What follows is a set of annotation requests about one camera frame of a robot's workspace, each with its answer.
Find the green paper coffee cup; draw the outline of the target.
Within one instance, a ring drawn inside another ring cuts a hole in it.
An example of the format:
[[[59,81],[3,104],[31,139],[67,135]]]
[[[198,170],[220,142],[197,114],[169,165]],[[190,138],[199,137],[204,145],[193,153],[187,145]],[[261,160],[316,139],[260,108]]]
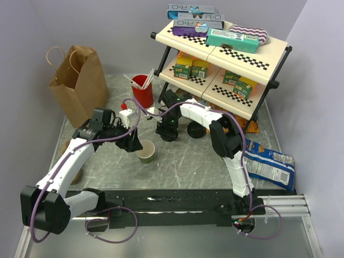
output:
[[[136,155],[143,164],[151,163],[155,153],[155,145],[149,140],[141,140],[143,149],[136,151]]]

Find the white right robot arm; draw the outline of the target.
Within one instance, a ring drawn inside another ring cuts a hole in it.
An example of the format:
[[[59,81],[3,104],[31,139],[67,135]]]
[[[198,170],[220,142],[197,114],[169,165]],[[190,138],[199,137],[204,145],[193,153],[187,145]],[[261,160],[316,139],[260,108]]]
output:
[[[248,196],[254,188],[246,171],[243,161],[244,137],[236,119],[227,117],[219,111],[212,111],[210,107],[202,105],[190,94],[182,97],[168,90],[161,95],[163,106],[159,108],[156,133],[166,142],[175,141],[178,137],[178,120],[181,117],[190,119],[202,131],[209,130],[211,144],[214,151],[224,160],[230,174],[233,192],[239,198],[235,200],[235,208],[241,214],[252,210],[254,203]]]

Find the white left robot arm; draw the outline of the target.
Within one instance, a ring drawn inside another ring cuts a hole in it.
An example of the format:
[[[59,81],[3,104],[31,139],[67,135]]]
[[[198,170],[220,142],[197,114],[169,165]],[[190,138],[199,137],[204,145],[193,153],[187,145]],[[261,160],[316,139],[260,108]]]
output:
[[[125,109],[94,109],[93,115],[75,130],[70,143],[54,167],[35,186],[25,186],[20,193],[23,224],[30,228],[35,242],[36,229],[62,233],[69,221],[85,212],[94,216],[106,210],[104,191],[85,188],[77,195],[66,193],[83,165],[105,142],[114,142],[126,152],[143,149],[136,127],[130,127],[136,112]]]

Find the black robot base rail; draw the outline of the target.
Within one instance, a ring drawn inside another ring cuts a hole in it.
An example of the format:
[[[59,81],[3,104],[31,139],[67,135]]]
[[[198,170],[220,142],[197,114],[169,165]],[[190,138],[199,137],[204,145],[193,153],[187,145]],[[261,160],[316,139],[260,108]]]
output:
[[[83,216],[104,217],[110,229],[144,226],[216,225],[231,227],[249,213],[230,189],[104,190],[105,205]]]

